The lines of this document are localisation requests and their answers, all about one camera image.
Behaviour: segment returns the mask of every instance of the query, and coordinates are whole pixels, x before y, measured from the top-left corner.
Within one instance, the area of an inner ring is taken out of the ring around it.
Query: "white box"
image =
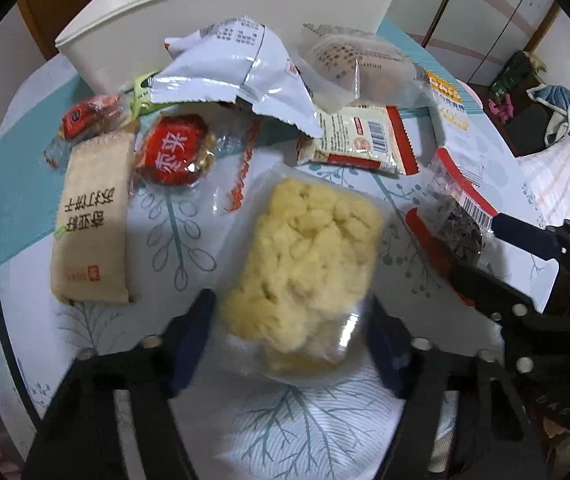
[[[250,16],[295,45],[303,23],[376,32],[392,0],[92,0],[56,38],[97,93],[131,88],[135,77],[163,69],[167,36],[186,36],[225,18]]]

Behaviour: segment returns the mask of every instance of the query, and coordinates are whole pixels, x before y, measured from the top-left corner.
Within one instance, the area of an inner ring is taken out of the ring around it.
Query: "snack wrapper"
[[[427,200],[405,220],[432,265],[447,277],[453,264],[478,266],[494,247],[496,209],[457,168],[445,148],[438,148],[427,168]]]
[[[335,380],[362,362],[390,206],[282,165],[257,186],[221,253],[219,361],[286,383]]]
[[[215,161],[216,135],[198,114],[160,114],[136,154],[136,173],[148,184],[192,186]]]
[[[297,162],[340,164],[387,174],[415,174],[418,166],[403,121],[393,107],[346,107],[319,112],[322,139],[299,135]]]
[[[376,34],[334,25],[303,25],[294,62],[316,105],[418,108],[432,104],[427,73]]]
[[[430,117],[438,146],[446,148],[460,173],[476,186],[483,184],[483,155],[470,134],[470,118],[456,86],[427,72],[434,104]]]
[[[316,107],[281,40],[244,16],[185,38],[166,38],[174,61],[155,76],[152,102],[219,101],[240,97],[258,115],[294,124],[320,138]]]
[[[72,148],[99,134],[118,129],[130,120],[127,98],[97,95],[69,109],[54,139],[45,148],[45,161],[52,168],[66,168]]]
[[[131,115],[133,119],[138,119],[140,116],[169,106],[169,104],[156,105],[152,102],[152,83],[157,73],[151,72],[134,79],[134,95],[131,100]]]
[[[129,303],[125,272],[127,198],[137,124],[76,146],[65,174],[50,265],[62,303]]]

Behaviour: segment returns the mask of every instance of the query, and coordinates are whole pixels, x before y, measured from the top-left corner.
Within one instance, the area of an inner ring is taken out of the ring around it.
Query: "white plastic wrapper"
[[[425,70],[370,32],[306,23],[293,59],[315,104],[330,114],[348,105],[419,108],[432,103]]]
[[[237,97],[258,115],[294,124],[319,139],[316,107],[281,40],[244,16],[166,38],[174,61],[156,75],[152,102],[222,101]]]

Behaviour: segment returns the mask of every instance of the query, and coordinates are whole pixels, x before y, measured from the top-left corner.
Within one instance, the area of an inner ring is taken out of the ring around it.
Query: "table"
[[[379,34],[425,68],[454,81],[392,23],[383,22]],[[215,283],[225,270],[217,264],[222,239],[233,222],[243,220],[243,209],[211,215],[202,196],[168,198],[143,189],[132,200],[127,219],[127,278],[136,303],[58,303],[49,291],[49,259],[63,174],[46,166],[41,154],[60,116],[89,94],[68,62],[54,58],[18,91],[0,131],[0,294],[22,378],[41,415],[79,349],[100,353],[129,349],[143,336],[161,332],[171,317],[185,311],[200,288]],[[507,146],[467,94],[464,102],[477,143],[488,154],[489,180],[499,190],[487,198],[499,210],[518,211],[521,218],[540,222]],[[428,111],[401,110],[401,117],[419,167],[425,168],[436,148]],[[275,127],[268,139],[259,137],[263,141],[255,150],[247,192],[274,164],[292,164],[295,134],[290,127]],[[217,168],[235,174],[238,164],[238,155],[233,155],[218,161]],[[468,355],[481,348],[500,350],[497,325],[460,302],[425,263],[403,222],[406,211],[425,196],[421,173],[392,178],[320,164],[301,170],[364,190],[394,206],[374,289],[413,335]],[[518,193],[507,200],[500,189],[515,180]],[[542,308],[557,267],[526,253],[502,258],[508,250],[501,246],[488,269],[530,294]],[[116,397],[130,478],[143,478],[133,452],[126,394]],[[453,398],[446,401],[441,433],[454,420]],[[190,388],[172,400],[185,446],[203,479],[369,479],[393,436],[402,406],[383,389],[368,360],[353,376],[326,388],[296,388],[221,371],[206,356]],[[1,348],[0,413],[26,456],[34,429],[17,398]]]

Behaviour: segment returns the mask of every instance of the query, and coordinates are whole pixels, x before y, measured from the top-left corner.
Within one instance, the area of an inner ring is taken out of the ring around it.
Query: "red packaging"
[[[118,95],[98,95],[70,108],[63,116],[61,131],[65,140],[92,130],[101,129],[106,120],[123,113]]]
[[[446,148],[436,150],[428,171],[432,179],[426,191],[432,198],[410,209],[405,222],[432,267],[448,278],[454,265],[478,265],[484,251],[493,249],[491,225],[498,212],[463,176]],[[474,304],[461,299],[469,306]]]
[[[200,115],[161,115],[143,141],[136,167],[153,184],[189,186],[212,165],[215,141]]]

